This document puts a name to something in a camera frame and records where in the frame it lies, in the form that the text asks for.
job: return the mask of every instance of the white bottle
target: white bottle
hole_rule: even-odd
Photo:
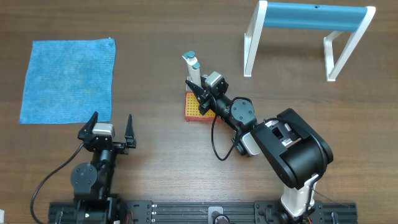
[[[188,65],[189,76],[194,84],[201,87],[200,83],[200,64],[198,59],[195,57],[195,53],[193,51],[188,51],[183,54],[182,57],[185,59]]]

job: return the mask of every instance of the blue towel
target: blue towel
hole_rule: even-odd
[[[19,123],[110,121],[115,54],[114,39],[34,41]]]

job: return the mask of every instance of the table surface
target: table surface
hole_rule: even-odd
[[[319,1],[301,1],[318,4]],[[243,34],[256,1],[0,1],[0,208],[10,223],[32,223],[30,198],[66,161],[82,124],[21,125],[24,80],[33,40],[114,38],[117,52],[111,122],[122,141],[131,113],[138,141],[119,156],[114,193],[126,200],[253,202],[277,200],[282,182],[264,156],[234,151],[217,160],[210,123],[184,120],[181,54],[194,50],[201,72],[217,71],[227,96],[252,99],[258,119],[293,108],[330,145],[335,160],[317,190],[356,202],[360,223],[392,223],[398,209],[398,2],[332,0],[376,6],[376,15],[335,83],[325,80],[322,30],[264,29],[252,78],[243,77]],[[348,34],[334,41],[343,50]],[[217,124],[225,154],[232,130]],[[92,154],[82,150],[51,177],[35,201],[46,221],[49,202],[70,202],[70,172]]]

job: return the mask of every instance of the blue and white rack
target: blue and white rack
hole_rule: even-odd
[[[251,77],[263,27],[317,29],[332,30],[330,35],[323,38],[323,45],[326,80],[334,82],[375,12],[376,8],[373,6],[324,6],[259,1],[244,34],[244,76]],[[351,35],[335,64],[331,42],[343,32],[351,32]]]

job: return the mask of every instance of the yellow grid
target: yellow grid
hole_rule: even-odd
[[[185,116],[199,116],[202,118],[214,118],[216,116],[212,110],[208,110],[205,115],[201,115],[199,112],[199,102],[195,98],[192,92],[188,92],[185,95]]]

